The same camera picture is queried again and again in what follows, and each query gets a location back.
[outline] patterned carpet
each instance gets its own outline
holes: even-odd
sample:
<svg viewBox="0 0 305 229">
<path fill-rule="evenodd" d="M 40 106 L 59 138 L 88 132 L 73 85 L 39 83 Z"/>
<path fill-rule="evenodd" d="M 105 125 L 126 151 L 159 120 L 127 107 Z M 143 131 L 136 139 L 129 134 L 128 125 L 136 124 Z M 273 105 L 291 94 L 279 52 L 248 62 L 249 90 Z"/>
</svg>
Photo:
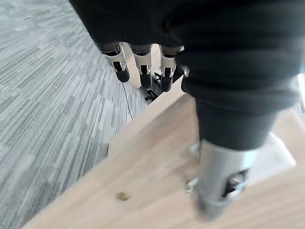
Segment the patterned carpet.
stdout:
<svg viewBox="0 0 305 229">
<path fill-rule="evenodd" d="M 0 229 L 18 229 L 106 156 L 122 83 L 67 1 L 0 2 Z M 124 84 L 131 113 L 143 93 Z"/>
</svg>

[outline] silver metal part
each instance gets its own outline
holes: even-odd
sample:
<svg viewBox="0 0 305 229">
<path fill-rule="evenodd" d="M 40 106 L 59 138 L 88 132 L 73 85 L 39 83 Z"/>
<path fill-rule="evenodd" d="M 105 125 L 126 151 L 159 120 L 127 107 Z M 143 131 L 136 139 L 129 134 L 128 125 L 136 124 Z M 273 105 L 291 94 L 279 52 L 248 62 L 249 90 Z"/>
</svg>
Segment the silver metal part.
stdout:
<svg viewBox="0 0 305 229">
<path fill-rule="evenodd" d="M 112 65 L 112 67 L 114 68 L 114 70 L 116 72 L 118 72 L 118 70 L 115 68 L 114 63 L 118 62 L 121 66 L 122 71 L 126 70 L 126 59 L 125 59 L 125 53 L 124 53 L 124 49 L 122 46 L 122 43 L 119 44 L 120 46 L 120 52 L 119 54 L 115 55 L 115 56 L 108 56 L 107 54 L 104 54 L 106 59 L 108 60 L 108 62 Z"/>
<path fill-rule="evenodd" d="M 257 150 L 236 151 L 200 143 L 197 209 L 206 220 L 218 217 L 243 192 Z"/>
<path fill-rule="evenodd" d="M 152 68 L 152 52 L 151 49 L 148 50 L 146 55 L 137 55 L 136 53 L 133 53 L 135 63 L 137 65 L 137 68 L 139 70 L 140 75 L 142 74 L 150 74 L 151 68 Z M 142 72 L 142 67 L 146 67 L 146 72 Z"/>
<path fill-rule="evenodd" d="M 192 196 L 195 192 L 195 190 L 197 189 L 197 186 L 198 186 L 198 177 L 192 179 L 192 180 L 189 180 L 189 181 L 186 181 L 184 184 L 183 184 L 183 187 L 186 191 L 186 194 L 187 196 Z"/>
</svg>

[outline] black sleeve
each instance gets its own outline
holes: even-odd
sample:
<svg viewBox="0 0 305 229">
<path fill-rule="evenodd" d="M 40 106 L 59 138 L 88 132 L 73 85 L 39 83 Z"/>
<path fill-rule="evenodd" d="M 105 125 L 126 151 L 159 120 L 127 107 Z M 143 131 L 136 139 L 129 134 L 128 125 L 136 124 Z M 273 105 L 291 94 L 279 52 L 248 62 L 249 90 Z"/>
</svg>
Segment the black sleeve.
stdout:
<svg viewBox="0 0 305 229">
<path fill-rule="evenodd" d="M 165 26 L 185 47 L 176 61 L 190 69 L 184 87 L 196 99 L 200 138 L 260 147 L 299 97 L 290 83 L 300 73 L 305 1 L 196 1 L 176 12 Z"/>
</svg>

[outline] robotic finger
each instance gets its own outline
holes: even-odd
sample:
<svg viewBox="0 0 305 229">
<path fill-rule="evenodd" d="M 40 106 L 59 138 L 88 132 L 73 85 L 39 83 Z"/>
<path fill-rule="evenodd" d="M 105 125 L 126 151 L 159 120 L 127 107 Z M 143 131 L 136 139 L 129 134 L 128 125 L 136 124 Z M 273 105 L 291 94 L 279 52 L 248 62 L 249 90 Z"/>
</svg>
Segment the robotic finger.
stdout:
<svg viewBox="0 0 305 229">
<path fill-rule="evenodd" d="M 152 54 L 151 44 L 147 45 L 132 45 L 130 47 L 133 52 L 135 63 L 140 73 L 141 85 L 144 88 L 152 86 L 151 67 L 152 67 Z"/>
<path fill-rule="evenodd" d="M 101 50 L 114 68 L 116 76 L 119 81 L 125 83 L 129 80 L 129 71 L 126 64 L 124 49 L 121 42 L 114 42 L 109 44 L 98 45 Z"/>
<path fill-rule="evenodd" d="M 173 83 L 173 74 L 176 69 L 175 55 L 182 51 L 183 46 L 166 47 L 161 45 L 161 88 L 164 92 L 168 92 Z"/>
</svg>

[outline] gray carpet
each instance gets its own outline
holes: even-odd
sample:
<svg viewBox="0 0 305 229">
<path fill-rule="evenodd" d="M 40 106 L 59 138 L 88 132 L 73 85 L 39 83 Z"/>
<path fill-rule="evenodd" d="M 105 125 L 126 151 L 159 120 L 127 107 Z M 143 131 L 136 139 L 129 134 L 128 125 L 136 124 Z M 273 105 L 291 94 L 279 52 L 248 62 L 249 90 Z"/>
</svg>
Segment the gray carpet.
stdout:
<svg viewBox="0 0 305 229">
<path fill-rule="evenodd" d="M 122 83 L 67 1 L 0 2 L 0 229 L 18 229 L 106 156 Z M 126 83 L 131 113 L 145 106 Z"/>
</svg>

